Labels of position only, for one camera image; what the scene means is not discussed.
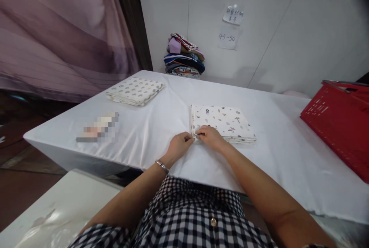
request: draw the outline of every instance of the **hand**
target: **hand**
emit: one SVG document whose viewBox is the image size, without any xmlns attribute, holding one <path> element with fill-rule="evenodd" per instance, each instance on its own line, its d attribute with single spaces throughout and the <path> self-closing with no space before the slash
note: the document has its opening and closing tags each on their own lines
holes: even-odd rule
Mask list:
<svg viewBox="0 0 369 248">
<path fill-rule="evenodd" d="M 202 125 L 196 135 L 201 139 L 208 147 L 217 152 L 221 147 L 227 144 L 227 142 L 219 134 L 218 130 L 211 126 Z"/>
<path fill-rule="evenodd" d="M 170 141 L 168 151 L 160 159 L 169 169 L 187 152 L 195 139 L 188 132 L 183 132 L 175 135 Z"/>
</svg>

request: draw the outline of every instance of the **bracelet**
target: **bracelet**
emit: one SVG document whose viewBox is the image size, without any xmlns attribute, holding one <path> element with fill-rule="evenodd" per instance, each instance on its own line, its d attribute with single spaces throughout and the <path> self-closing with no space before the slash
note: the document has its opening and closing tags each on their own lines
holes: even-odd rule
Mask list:
<svg viewBox="0 0 369 248">
<path fill-rule="evenodd" d="M 167 169 L 167 167 L 165 166 L 165 164 L 163 164 L 161 161 L 159 160 L 156 160 L 155 161 L 158 165 L 160 165 L 164 170 L 165 170 L 165 173 L 168 174 L 169 173 L 169 169 Z"/>
</svg>

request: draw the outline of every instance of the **handwritten sign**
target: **handwritten sign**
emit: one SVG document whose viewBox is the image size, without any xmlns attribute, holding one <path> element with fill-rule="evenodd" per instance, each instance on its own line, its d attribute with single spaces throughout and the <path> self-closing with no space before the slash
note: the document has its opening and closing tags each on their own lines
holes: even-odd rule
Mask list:
<svg viewBox="0 0 369 248">
<path fill-rule="evenodd" d="M 239 35 L 239 28 L 231 25 L 223 24 L 220 28 L 218 36 L 218 47 L 225 49 L 237 50 L 237 41 Z"/>
<path fill-rule="evenodd" d="M 227 6 L 224 10 L 223 20 L 228 23 L 240 25 L 243 20 L 243 11 L 238 9 L 237 5 Z"/>
</svg>

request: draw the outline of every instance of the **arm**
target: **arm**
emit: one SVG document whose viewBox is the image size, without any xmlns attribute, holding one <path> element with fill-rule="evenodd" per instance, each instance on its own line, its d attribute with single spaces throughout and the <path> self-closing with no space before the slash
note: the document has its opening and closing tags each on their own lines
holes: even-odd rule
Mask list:
<svg viewBox="0 0 369 248">
<path fill-rule="evenodd" d="M 186 153 L 193 140 L 191 134 L 187 132 L 174 136 L 167 153 L 160 158 L 161 162 L 170 169 Z M 157 163 L 154 163 L 110 200 L 87 223 L 80 234 L 95 224 L 106 224 L 133 230 L 144 214 L 146 207 L 159 190 L 165 177 L 165 170 Z"/>
<path fill-rule="evenodd" d="M 336 247 L 309 213 L 269 175 L 226 142 L 210 126 L 196 132 L 211 149 L 219 152 L 231 166 L 243 190 L 261 214 L 274 240 L 281 247 L 320 244 Z"/>
</svg>

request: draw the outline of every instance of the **black and white checkered shirt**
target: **black and white checkered shirt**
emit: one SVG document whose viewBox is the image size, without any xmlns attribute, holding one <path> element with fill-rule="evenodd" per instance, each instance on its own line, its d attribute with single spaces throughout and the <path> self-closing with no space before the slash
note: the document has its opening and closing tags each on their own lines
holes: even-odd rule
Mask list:
<svg viewBox="0 0 369 248">
<path fill-rule="evenodd" d="M 277 247 L 246 220 L 238 194 L 169 176 L 145 210 L 136 234 L 98 224 L 69 248 L 131 246 Z"/>
</svg>

